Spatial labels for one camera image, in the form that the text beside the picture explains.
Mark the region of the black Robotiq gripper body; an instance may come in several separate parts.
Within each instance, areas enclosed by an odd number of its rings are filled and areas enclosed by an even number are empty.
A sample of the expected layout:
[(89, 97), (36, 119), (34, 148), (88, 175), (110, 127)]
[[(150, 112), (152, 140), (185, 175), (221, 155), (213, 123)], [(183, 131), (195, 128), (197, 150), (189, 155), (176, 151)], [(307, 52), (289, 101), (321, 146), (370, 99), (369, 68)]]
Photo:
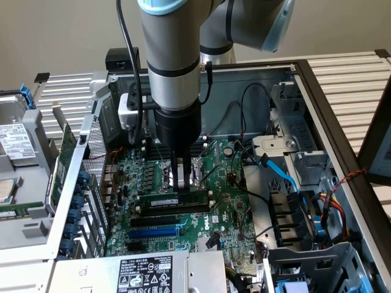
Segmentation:
[(158, 139), (174, 151), (183, 151), (193, 144), (201, 132), (201, 105), (193, 103), (183, 110), (154, 110)]

